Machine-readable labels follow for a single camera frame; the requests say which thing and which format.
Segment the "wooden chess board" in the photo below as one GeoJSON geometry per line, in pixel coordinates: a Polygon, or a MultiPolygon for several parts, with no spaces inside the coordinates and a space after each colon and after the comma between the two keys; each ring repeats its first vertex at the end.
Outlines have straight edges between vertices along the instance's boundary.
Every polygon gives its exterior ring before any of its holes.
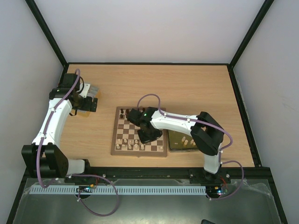
{"type": "Polygon", "coordinates": [[[137,131],[140,129],[134,124],[130,123],[126,118],[126,109],[131,109],[127,106],[116,107],[115,119],[114,119],[114,129],[113,129],[113,137],[111,144],[111,155],[119,155],[119,156],[136,156],[136,157],[166,157],[167,156],[167,131],[163,130],[163,134],[160,138],[153,142],[149,143],[141,143],[138,137],[137,131]],[[128,149],[129,140],[132,140],[132,149],[128,149]],[[138,140],[138,150],[134,150],[135,140],[138,140]],[[144,150],[140,150],[140,145],[144,145],[144,150]],[[122,150],[122,145],[127,145],[126,150],[122,150]]]}

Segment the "gold interior green tin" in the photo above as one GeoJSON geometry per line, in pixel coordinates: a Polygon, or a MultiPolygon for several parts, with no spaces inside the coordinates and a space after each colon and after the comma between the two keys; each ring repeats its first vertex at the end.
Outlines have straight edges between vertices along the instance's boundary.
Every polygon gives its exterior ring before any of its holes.
{"type": "Polygon", "coordinates": [[[170,130],[168,131],[168,144],[170,152],[193,152],[199,150],[191,136],[170,130]],[[186,146],[181,141],[183,137],[185,137],[185,140],[188,140],[186,146]]]}

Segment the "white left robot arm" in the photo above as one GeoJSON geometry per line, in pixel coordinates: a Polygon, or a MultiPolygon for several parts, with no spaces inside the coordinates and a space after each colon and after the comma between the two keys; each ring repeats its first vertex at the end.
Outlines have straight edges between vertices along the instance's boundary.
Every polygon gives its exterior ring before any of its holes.
{"type": "Polygon", "coordinates": [[[40,131],[30,145],[24,145],[21,154],[32,178],[64,178],[81,174],[88,164],[87,159],[68,159],[60,150],[60,140],[65,122],[71,111],[95,112],[98,88],[82,84],[79,91],[68,92],[67,88],[54,88],[49,94],[49,106],[40,131]]]}

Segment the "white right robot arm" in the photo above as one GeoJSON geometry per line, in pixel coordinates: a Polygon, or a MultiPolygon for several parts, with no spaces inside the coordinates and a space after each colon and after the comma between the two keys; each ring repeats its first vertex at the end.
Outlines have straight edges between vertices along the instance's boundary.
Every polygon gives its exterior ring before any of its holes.
{"type": "Polygon", "coordinates": [[[204,178],[213,183],[220,177],[220,146],[224,139],[222,127],[208,114],[180,115],[160,112],[155,107],[136,111],[131,121],[140,128],[138,136],[145,144],[157,140],[163,130],[175,131],[193,139],[196,147],[204,154],[204,178]]]}

